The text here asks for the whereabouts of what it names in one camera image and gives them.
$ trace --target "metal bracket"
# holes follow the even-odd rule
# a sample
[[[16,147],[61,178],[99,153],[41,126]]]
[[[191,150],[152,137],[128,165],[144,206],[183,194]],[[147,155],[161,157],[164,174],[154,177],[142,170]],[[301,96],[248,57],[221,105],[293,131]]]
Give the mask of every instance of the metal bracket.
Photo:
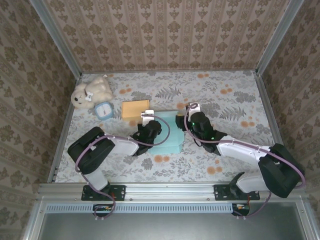
[[[216,201],[247,201],[248,196],[250,200],[260,200],[259,192],[243,193],[236,198],[230,191],[229,184],[218,184],[213,186],[214,199]]]
[[[106,190],[106,194],[109,194],[116,201],[124,201],[126,197],[126,186],[125,185],[111,185]],[[108,197],[101,195],[92,190],[89,185],[85,185],[81,195],[82,201],[111,201]]]

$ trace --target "blue alarm clock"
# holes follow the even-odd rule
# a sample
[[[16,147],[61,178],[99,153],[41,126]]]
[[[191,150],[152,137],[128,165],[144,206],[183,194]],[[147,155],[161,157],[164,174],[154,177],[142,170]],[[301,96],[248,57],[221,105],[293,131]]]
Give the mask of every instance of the blue alarm clock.
[[[114,110],[108,102],[102,102],[95,106],[95,114],[99,120],[107,120],[114,116]]]

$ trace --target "patterned wallpaper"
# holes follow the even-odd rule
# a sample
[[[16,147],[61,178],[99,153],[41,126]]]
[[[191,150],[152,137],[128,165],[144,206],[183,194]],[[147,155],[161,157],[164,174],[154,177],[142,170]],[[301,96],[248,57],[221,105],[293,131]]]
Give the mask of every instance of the patterned wallpaper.
[[[84,72],[253,69],[289,0],[44,0]]]
[[[28,0],[0,1],[0,239],[19,239],[46,182],[75,79]]]
[[[320,1],[305,0],[262,76],[320,223]]]

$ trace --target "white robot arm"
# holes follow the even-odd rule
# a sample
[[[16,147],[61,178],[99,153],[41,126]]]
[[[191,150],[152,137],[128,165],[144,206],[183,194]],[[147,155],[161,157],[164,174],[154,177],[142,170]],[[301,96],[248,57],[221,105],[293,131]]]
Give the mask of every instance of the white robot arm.
[[[146,114],[142,115],[142,124],[138,124],[138,131],[132,136],[106,135],[99,127],[94,127],[68,148],[68,154],[96,190],[100,191],[109,187],[108,180],[100,169],[101,163],[109,154],[139,156],[152,148],[154,139],[161,133],[161,125],[152,117],[152,111],[148,110]],[[271,153],[271,155],[285,159],[304,174],[300,165],[283,145],[276,143],[274,146],[257,148],[256,145],[236,140],[224,132],[214,130],[209,119],[201,112],[199,104],[188,111],[186,117],[188,129],[185,128],[184,116],[177,115],[176,124],[183,131],[190,131],[198,146],[212,154],[233,157],[256,165],[257,172],[240,172],[231,181],[229,192],[236,199],[243,194],[247,195],[255,191],[271,191],[281,198],[286,198],[301,180],[297,170],[268,154]]]
[[[191,103],[187,109],[186,116],[176,116],[175,121],[179,128],[188,131],[194,137],[198,146],[202,146],[209,153],[233,157],[256,165],[257,172],[241,172],[231,181],[230,191],[234,195],[271,191],[281,198],[286,198],[301,180],[297,170],[304,175],[302,167],[283,145],[276,143],[274,146],[256,146],[234,139],[224,132],[214,130],[210,120],[201,112],[198,103]],[[297,170],[272,155],[285,159]]]

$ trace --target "teddy bear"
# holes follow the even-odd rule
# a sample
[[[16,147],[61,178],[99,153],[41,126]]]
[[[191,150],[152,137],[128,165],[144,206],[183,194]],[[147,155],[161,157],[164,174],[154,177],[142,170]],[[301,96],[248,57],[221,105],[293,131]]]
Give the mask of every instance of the teddy bear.
[[[90,109],[95,105],[108,102],[114,98],[109,87],[107,75],[95,78],[89,84],[77,85],[71,94],[71,103],[75,108]]]

